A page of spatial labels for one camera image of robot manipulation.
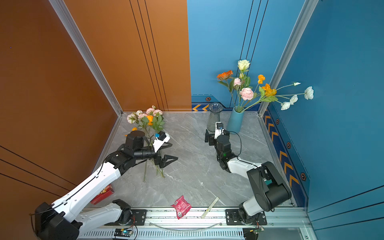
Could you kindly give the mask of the pink ranunculus stem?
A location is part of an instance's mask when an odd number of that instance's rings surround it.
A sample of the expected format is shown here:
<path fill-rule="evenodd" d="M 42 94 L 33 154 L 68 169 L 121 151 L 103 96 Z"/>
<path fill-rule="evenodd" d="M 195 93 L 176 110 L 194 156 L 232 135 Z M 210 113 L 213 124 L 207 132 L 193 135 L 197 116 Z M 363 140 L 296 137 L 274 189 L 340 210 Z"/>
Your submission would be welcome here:
<path fill-rule="evenodd" d="M 237 113 L 243 112 L 245 102 L 249 102 L 254 98 L 254 91 L 250 83 L 251 79 L 249 77 L 234 79 L 233 89 L 238 96 L 238 102 L 235 105 L 235 111 Z"/>

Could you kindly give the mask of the white pink peony stem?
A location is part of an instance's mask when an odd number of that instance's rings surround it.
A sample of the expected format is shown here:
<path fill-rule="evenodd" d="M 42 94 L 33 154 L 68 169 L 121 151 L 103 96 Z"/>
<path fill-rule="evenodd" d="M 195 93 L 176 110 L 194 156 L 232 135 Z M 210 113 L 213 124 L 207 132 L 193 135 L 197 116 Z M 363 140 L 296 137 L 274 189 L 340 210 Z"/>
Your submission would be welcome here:
<path fill-rule="evenodd" d="M 312 86 L 307 87 L 303 92 L 297 93 L 297 94 L 285 94 L 285 95 L 278 94 L 279 90 L 289 88 L 289 87 L 297 87 L 301 84 L 302 83 L 300 82 L 292 82 L 289 85 L 285 85 L 283 87 L 276 89 L 277 98 L 278 98 L 278 101 L 276 103 L 280 104 L 282 111 L 288 110 L 291 106 L 293 106 L 299 100 L 299 96 L 304 97 L 305 100 L 312 100 L 314 98 L 315 91 Z"/>

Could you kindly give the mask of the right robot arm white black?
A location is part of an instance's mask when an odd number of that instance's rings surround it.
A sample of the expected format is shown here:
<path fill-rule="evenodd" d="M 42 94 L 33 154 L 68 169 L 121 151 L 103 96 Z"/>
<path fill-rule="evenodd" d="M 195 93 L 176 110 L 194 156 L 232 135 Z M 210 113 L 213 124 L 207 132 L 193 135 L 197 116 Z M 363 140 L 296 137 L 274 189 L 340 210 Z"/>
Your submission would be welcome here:
<path fill-rule="evenodd" d="M 271 162 L 256 164 L 241 159 L 231 149 L 230 133 L 224 129 L 214 134 L 206 130 L 205 142 L 214 146 L 220 167 L 250 181 L 253 196 L 239 205 L 235 213 L 227 213 L 228 225 L 266 225 L 265 212 L 291 199 L 291 188 Z"/>

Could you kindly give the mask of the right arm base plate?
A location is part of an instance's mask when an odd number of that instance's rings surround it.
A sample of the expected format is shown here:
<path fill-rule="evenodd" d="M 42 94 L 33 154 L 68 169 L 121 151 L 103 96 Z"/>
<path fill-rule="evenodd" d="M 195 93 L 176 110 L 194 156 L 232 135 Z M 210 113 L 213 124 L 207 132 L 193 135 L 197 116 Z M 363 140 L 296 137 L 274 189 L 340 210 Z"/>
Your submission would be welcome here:
<path fill-rule="evenodd" d="M 253 225 L 266 226 L 267 218 L 265 212 L 260 212 L 253 216 L 249 216 L 243 209 L 226 209 L 226 221 L 228 226 L 236 225 Z"/>

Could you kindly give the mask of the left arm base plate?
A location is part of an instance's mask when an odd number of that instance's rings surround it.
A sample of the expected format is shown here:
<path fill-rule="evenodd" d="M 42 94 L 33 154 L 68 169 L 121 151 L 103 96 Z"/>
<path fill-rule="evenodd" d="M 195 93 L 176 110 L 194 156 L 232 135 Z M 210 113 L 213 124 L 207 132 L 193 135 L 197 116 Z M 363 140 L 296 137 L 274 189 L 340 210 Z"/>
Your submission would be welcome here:
<path fill-rule="evenodd" d="M 108 223 L 107 226 L 143 226 L 146 216 L 147 210 L 145 209 L 124 210 L 117 221 Z"/>

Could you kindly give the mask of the cream white rose stem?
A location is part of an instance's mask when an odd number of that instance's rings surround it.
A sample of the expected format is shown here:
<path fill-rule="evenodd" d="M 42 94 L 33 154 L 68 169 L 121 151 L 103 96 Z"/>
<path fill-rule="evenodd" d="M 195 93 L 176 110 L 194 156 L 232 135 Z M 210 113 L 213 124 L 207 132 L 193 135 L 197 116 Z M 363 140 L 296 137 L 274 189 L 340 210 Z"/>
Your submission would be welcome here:
<path fill-rule="evenodd" d="M 248 60 L 238 61 L 238 70 L 240 71 L 238 78 L 248 77 L 247 73 L 249 71 L 250 65 L 251 65 L 251 63 Z"/>

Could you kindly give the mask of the clear glass vase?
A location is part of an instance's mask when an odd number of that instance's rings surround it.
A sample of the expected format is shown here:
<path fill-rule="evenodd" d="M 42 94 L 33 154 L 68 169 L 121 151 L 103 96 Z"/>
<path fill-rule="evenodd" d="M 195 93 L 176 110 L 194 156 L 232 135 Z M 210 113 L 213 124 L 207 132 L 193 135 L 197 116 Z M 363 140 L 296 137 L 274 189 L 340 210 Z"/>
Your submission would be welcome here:
<path fill-rule="evenodd" d="M 220 122 L 220 113 L 223 111 L 224 106 L 221 103 L 211 103 L 208 107 L 210 112 L 207 130 L 209 132 L 214 132 L 216 129 L 216 122 Z"/>

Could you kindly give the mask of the yellow orange poppy stem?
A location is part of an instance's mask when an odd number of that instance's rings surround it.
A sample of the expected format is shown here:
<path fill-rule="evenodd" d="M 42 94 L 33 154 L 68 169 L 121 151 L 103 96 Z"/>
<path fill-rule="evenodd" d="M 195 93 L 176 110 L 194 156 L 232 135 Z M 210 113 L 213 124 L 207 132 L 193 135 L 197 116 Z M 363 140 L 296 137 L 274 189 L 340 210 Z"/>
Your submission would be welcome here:
<path fill-rule="evenodd" d="M 254 91 L 254 98 L 249 102 L 245 102 L 244 111 L 249 110 L 257 104 L 272 103 L 278 101 L 277 90 L 271 88 L 269 84 L 262 85 L 264 81 L 265 77 L 263 75 L 259 75 L 257 89 L 252 89 Z"/>

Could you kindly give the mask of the teal ceramic vase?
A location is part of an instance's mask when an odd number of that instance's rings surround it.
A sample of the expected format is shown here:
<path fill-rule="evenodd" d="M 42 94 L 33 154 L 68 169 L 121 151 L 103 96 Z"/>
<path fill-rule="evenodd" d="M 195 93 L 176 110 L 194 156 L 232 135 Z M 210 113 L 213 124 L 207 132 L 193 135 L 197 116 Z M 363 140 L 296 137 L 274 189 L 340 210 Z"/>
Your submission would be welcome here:
<path fill-rule="evenodd" d="M 227 131 L 239 133 L 242 127 L 244 118 L 243 108 L 240 106 L 235 106 L 231 112 L 228 124 Z"/>

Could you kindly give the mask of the orange gerbera daisy stem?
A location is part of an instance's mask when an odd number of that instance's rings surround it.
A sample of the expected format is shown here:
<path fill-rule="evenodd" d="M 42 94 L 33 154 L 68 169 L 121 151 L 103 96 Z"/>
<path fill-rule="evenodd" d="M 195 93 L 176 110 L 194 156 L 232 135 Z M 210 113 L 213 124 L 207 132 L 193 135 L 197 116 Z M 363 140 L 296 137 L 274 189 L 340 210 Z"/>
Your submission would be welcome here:
<path fill-rule="evenodd" d="M 218 83 L 225 86 L 231 94 L 230 107 L 234 108 L 236 103 L 236 94 L 235 94 L 235 80 L 236 77 L 233 77 L 233 71 L 229 70 L 223 72 L 217 76 Z"/>

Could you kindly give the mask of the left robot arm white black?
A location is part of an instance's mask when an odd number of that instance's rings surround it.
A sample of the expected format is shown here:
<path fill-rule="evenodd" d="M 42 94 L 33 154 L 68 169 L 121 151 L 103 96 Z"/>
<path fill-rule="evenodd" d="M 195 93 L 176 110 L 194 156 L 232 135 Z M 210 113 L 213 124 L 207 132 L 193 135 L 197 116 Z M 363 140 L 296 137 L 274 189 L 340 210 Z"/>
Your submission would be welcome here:
<path fill-rule="evenodd" d="M 151 144 L 144 132 L 132 131 L 127 135 L 126 142 L 109 154 L 102 165 L 82 183 L 52 204 L 39 205 L 31 215 L 35 236 L 39 240 L 76 240 L 105 224 L 134 224 L 131 206 L 123 200 L 114 200 L 105 207 L 85 214 L 82 210 L 130 168 L 150 159 L 161 169 L 175 162 L 177 157 L 162 156 L 160 153 L 172 146 L 170 135 L 161 131 L 155 137 Z"/>

